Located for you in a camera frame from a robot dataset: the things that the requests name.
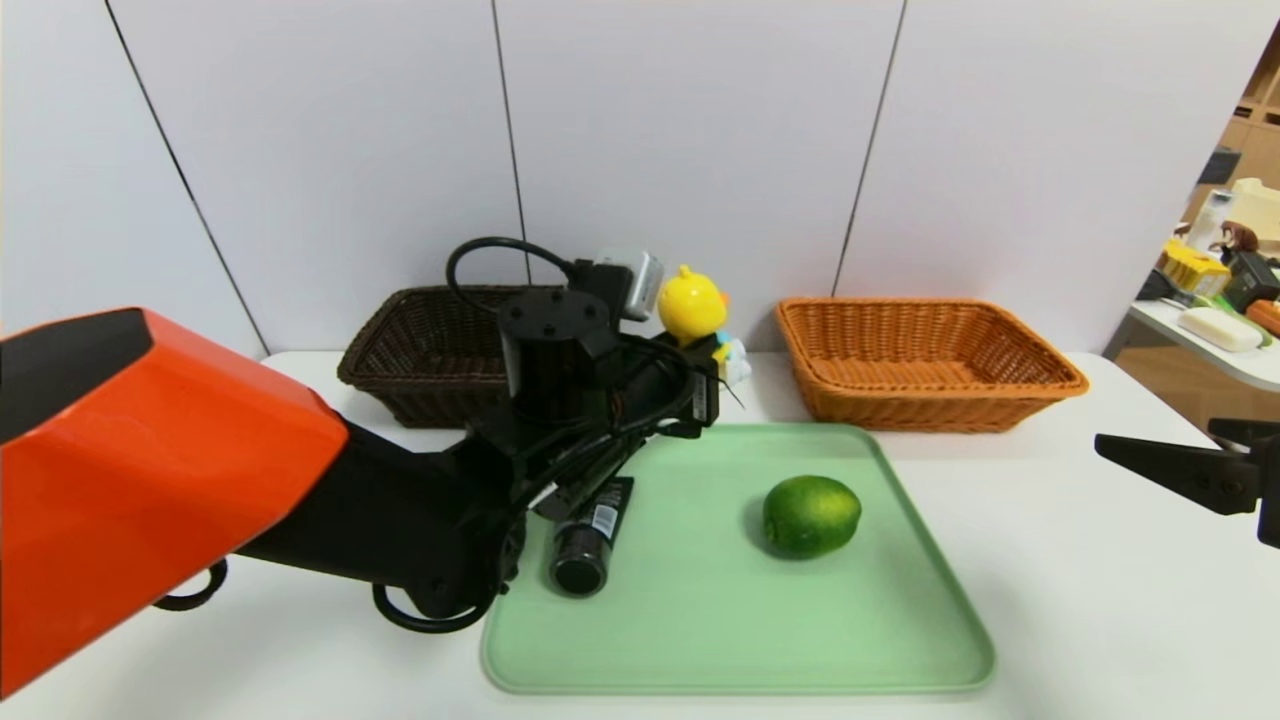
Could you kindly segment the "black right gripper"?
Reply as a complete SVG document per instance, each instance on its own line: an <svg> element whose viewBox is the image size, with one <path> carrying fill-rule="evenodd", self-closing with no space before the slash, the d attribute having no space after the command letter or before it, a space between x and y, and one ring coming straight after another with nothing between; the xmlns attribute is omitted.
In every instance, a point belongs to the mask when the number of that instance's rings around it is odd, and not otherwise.
<svg viewBox="0 0 1280 720"><path fill-rule="evenodd" d="M1212 438L1251 454L1108 434L1094 437L1094 451L1219 515L1257 509L1260 542L1279 550L1279 432L1277 421L1212 418Z"/></svg>

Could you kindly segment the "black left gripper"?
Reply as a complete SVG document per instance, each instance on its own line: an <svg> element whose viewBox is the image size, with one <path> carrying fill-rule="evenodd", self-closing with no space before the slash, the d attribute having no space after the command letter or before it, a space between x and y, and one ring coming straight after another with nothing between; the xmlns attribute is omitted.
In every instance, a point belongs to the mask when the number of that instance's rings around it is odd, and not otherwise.
<svg viewBox="0 0 1280 720"><path fill-rule="evenodd" d="M621 433L695 439L719 413L719 369L730 336L716 333L678 346L675 337L622 336Z"/></svg>

